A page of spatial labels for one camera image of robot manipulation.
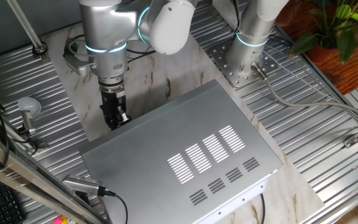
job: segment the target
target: cable connector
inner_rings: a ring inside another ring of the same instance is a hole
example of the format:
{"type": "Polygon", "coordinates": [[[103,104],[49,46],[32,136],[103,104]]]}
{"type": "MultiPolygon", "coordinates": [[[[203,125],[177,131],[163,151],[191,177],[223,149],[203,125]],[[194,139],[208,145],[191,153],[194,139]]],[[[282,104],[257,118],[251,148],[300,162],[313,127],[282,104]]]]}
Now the cable connector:
{"type": "Polygon", "coordinates": [[[268,79],[266,73],[259,67],[258,63],[254,62],[251,65],[251,70],[258,73],[260,79],[264,82],[266,79],[268,79]]]}

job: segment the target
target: potted plant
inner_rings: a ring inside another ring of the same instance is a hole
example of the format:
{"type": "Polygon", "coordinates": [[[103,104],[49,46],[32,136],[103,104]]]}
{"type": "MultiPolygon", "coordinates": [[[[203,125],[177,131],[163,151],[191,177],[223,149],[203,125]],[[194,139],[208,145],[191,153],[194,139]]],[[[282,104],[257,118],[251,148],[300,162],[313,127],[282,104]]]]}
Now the potted plant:
{"type": "Polygon", "coordinates": [[[314,33],[303,34],[293,45],[291,53],[299,55],[308,52],[314,63],[324,62],[336,49],[341,61],[346,62],[358,46],[358,1],[338,0],[336,12],[328,19],[326,6],[323,11],[309,11],[324,22],[314,33]]]}

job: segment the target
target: marble surface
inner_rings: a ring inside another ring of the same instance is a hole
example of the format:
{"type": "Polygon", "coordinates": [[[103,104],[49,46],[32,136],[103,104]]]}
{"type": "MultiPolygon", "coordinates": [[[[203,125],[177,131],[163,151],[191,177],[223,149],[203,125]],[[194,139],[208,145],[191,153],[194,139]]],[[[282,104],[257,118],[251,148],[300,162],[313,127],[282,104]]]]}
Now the marble surface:
{"type": "MultiPolygon", "coordinates": [[[[89,140],[93,140],[109,132],[99,109],[101,97],[97,78],[91,74],[79,77],[66,65],[62,57],[67,38],[79,34],[82,34],[81,24],[56,31],[43,40],[48,44],[49,56],[86,135],[89,140]]],[[[139,42],[129,43],[128,46],[132,50],[147,48],[139,42]]],[[[264,192],[265,223],[300,223],[324,206],[192,36],[189,36],[188,42],[177,54],[149,55],[130,63],[129,68],[124,75],[127,110],[135,119],[214,78],[217,79],[284,163],[284,166],[268,179],[264,192]]],[[[262,202],[257,196],[219,223],[260,223],[261,219],[262,202]]]]}

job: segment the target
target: gray cable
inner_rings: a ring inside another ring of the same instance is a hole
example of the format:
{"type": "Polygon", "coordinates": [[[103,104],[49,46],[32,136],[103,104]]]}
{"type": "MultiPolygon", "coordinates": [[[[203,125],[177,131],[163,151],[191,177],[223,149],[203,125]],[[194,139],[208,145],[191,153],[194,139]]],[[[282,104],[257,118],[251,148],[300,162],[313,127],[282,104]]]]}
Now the gray cable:
{"type": "Polygon", "coordinates": [[[316,103],[290,103],[290,102],[287,102],[283,99],[281,99],[277,93],[274,91],[272,85],[270,84],[269,80],[266,79],[265,80],[265,83],[267,85],[267,87],[269,88],[269,90],[272,92],[272,95],[282,104],[284,105],[287,105],[287,106],[292,106],[292,107],[296,107],[296,108],[301,108],[301,107],[315,107],[315,106],[338,106],[340,108],[344,108],[344,109],[347,109],[347,110],[351,110],[355,113],[358,114],[358,109],[355,109],[351,106],[348,106],[348,105],[345,105],[345,104],[342,104],[342,103],[335,103],[335,102],[316,102],[316,103]]]}

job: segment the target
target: vent grille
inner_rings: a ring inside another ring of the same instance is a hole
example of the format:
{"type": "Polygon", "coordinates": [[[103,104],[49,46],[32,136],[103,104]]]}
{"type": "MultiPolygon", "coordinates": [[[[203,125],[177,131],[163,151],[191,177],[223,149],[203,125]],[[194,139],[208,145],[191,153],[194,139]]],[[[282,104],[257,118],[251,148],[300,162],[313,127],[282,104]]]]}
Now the vent grille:
{"type": "Polygon", "coordinates": [[[204,139],[203,143],[212,154],[216,162],[221,162],[225,158],[229,157],[227,151],[222,147],[221,143],[218,141],[214,134],[204,139]]]}
{"type": "Polygon", "coordinates": [[[223,139],[227,142],[233,152],[238,152],[240,149],[246,147],[230,125],[220,130],[219,133],[221,133],[223,139]]]}
{"type": "Polygon", "coordinates": [[[203,189],[197,191],[196,193],[194,193],[190,196],[190,200],[191,200],[191,202],[193,202],[194,206],[201,203],[203,200],[205,200],[207,198],[208,197],[205,195],[205,192],[203,189]]]}
{"type": "Polygon", "coordinates": [[[257,166],[259,166],[259,163],[253,157],[250,160],[248,160],[247,162],[243,163],[242,165],[244,165],[244,167],[247,169],[247,171],[250,172],[251,170],[255,169],[257,166]]]}
{"type": "Polygon", "coordinates": [[[169,159],[168,163],[171,165],[181,184],[188,182],[194,177],[180,153],[169,159]]]}
{"type": "Polygon", "coordinates": [[[194,166],[197,168],[199,173],[202,173],[212,167],[211,163],[206,158],[204,152],[200,149],[198,144],[186,149],[186,153],[194,163],[194,166]]]}
{"type": "Polygon", "coordinates": [[[238,168],[233,169],[232,171],[226,174],[226,177],[229,179],[230,183],[242,177],[241,171],[238,168]]]}
{"type": "Polygon", "coordinates": [[[218,180],[215,180],[214,182],[208,184],[208,187],[211,190],[212,194],[215,194],[216,192],[223,189],[225,185],[223,181],[219,178],[218,180]]]}

